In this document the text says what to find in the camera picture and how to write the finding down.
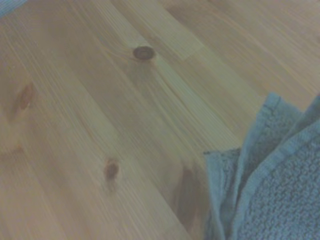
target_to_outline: wooden floor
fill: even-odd
[[[203,151],[240,146],[268,92],[310,103],[319,11],[29,0],[1,18],[0,240],[201,240]]]

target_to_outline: blue towel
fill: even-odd
[[[0,17],[12,12],[26,1],[27,0],[0,0]]]
[[[319,118],[271,93],[241,148],[205,153],[205,240],[320,239]]]

